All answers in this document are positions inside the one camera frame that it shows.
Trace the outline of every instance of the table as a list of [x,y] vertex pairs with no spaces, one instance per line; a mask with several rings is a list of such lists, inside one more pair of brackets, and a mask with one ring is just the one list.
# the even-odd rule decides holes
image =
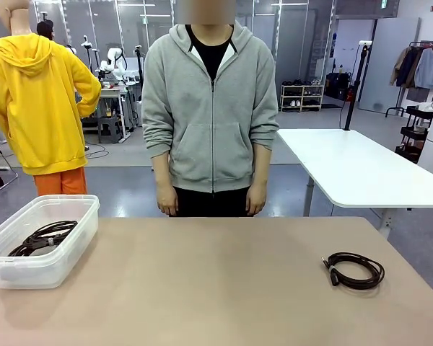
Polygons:
[[388,238],[395,209],[433,208],[433,174],[355,130],[280,130],[314,185],[342,208],[383,208],[380,232]]
[[112,88],[102,88],[101,89],[101,94],[100,94],[100,98],[101,99],[118,99],[118,104],[119,104],[119,110],[121,112],[121,121],[122,121],[122,139],[119,140],[119,143],[123,143],[128,137],[130,137],[131,133],[127,133],[126,131],[126,127],[125,127],[125,113],[123,110],[123,105],[122,105],[122,96],[126,96],[127,95],[127,91],[126,89],[128,87],[131,87],[135,84],[129,84],[129,85],[117,85],[114,86]]
[[[380,287],[331,286],[339,250],[380,261]],[[363,218],[100,219],[62,286],[0,290],[0,346],[44,343],[433,345],[433,291]]]

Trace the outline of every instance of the black pants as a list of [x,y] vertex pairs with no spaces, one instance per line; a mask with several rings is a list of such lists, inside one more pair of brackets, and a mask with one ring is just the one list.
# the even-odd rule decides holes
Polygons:
[[175,188],[179,218],[242,218],[247,217],[245,201],[248,187],[215,193]]

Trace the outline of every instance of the coiled cable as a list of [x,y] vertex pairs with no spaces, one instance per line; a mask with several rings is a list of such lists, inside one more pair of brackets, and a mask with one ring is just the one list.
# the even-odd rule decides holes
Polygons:
[[[335,265],[340,262],[353,262],[365,267],[370,272],[370,278],[358,280],[350,278],[335,268]],[[353,288],[354,290],[370,290],[377,287],[385,277],[385,269],[373,259],[364,257],[360,254],[353,254],[351,252],[337,252],[329,256],[327,260],[323,257],[323,263],[331,274],[331,282],[333,286],[339,284],[346,287]]]
[[28,236],[21,245],[11,251],[8,256],[30,256],[37,249],[58,246],[72,232],[75,226],[77,226],[77,221],[57,221],[40,227]]

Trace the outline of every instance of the hand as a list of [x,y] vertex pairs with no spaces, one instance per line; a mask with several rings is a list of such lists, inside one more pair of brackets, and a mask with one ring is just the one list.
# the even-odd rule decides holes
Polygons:
[[178,197],[171,184],[157,185],[157,207],[168,216],[176,216],[178,212]]
[[263,210],[266,203],[266,184],[252,184],[247,192],[245,210],[247,215],[254,216]]

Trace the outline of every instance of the hoodie hood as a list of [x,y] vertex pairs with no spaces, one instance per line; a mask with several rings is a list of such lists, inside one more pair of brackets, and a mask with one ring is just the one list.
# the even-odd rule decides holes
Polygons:
[[[185,53],[189,51],[189,48],[191,47],[191,39],[189,38],[185,25],[179,24],[172,27],[170,29],[170,37]],[[242,27],[236,21],[234,24],[234,31],[232,33],[231,41],[236,47],[236,51],[238,53],[244,49],[251,37],[252,32],[248,28]]]
[[38,75],[51,55],[51,41],[36,34],[0,38],[0,57],[28,76]]

